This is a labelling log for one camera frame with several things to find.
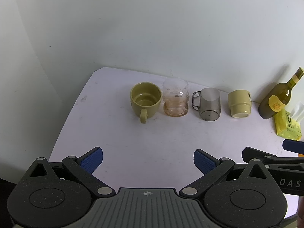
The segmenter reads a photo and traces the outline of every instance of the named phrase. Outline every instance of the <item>triangular cutout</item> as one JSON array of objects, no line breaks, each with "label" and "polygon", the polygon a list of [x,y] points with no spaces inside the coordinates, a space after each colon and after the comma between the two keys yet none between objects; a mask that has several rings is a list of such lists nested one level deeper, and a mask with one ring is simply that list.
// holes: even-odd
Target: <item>triangular cutout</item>
[{"label": "triangular cutout", "polygon": [[300,165],[279,166],[279,168],[286,170],[304,170]]},{"label": "triangular cutout", "polygon": [[266,176],[264,174],[264,172],[262,171],[262,169],[260,168],[259,165],[254,165],[252,167],[252,170],[249,174],[250,177],[256,177],[256,178],[262,178],[262,179],[266,179]]},{"label": "triangular cutout", "polygon": [[47,172],[43,166],[43,164],[38,164],[36,168],[31,173],[30,177],[40,177],[40,176],[46,176]]}]

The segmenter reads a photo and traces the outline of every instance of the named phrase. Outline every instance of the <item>bottle neck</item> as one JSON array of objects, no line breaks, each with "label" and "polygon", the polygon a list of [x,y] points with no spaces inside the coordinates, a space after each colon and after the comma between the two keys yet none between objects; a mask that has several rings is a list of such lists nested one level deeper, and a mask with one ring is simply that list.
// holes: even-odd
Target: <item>bottle neck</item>
[{"label": "bottle neck", "polygon": [[301,79],[301,77],[304,75],[303,69],[300,67],[297,72],[291,77],[291,79],[287,82],[288,87],[292,89],[298,81]]}]

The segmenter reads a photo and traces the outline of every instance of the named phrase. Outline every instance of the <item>blue gripper pad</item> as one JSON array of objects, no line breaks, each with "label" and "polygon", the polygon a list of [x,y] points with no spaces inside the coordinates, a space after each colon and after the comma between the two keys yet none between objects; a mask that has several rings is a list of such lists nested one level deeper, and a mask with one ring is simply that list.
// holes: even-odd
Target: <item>blue gripper pad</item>
[{"label": "blue gripper pad", "polygon": [[297,154],[304,154],[304,142],[298,140],[285,139],[283,141],[283,148],[286,151],[294,152]]},{"label": "blue gripper pad", "polygon": [[95,147],[85,155],[77,159],[77,163],[88,173],[93,173],[94,170],[102,163],[103,153],[100,147]]},{"label": "blue gripper pad", "polygon": [[220,164],[220,161],[201,149],[197,149],[193,155],[195,166],[203,173],[207,174]]}]

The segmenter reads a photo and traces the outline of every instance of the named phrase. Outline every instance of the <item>silver screw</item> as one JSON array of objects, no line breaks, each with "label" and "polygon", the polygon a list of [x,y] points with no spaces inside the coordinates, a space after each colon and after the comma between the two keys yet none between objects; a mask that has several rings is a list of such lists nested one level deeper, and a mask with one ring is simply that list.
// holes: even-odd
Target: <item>silver screw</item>
[{"label": "silver screw", "polygon": [[109,187],[101,187],[97,190],[97,192],[101,195],[109,195],[113,192],[113,190]]},{"label": "silver screw", "polygon": [[189,196],[195,195],[197,193],[197,190],[195,188],[187,187],[187,188],[183,188],[183,193]]}]

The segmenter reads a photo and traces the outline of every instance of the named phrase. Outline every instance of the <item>bottle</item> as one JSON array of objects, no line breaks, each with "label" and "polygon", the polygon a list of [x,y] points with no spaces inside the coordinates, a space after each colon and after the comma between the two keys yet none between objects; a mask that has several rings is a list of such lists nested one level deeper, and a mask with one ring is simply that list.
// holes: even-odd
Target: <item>bottle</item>
[{"label": "bottle", "polygon": [[291,90],[304,75],[303,68],[299,67],[297,72],[287,83],[279,83],[266,95],[259,105],[259,114],[262,118],[273,117],[288,104],[291,98]]}]

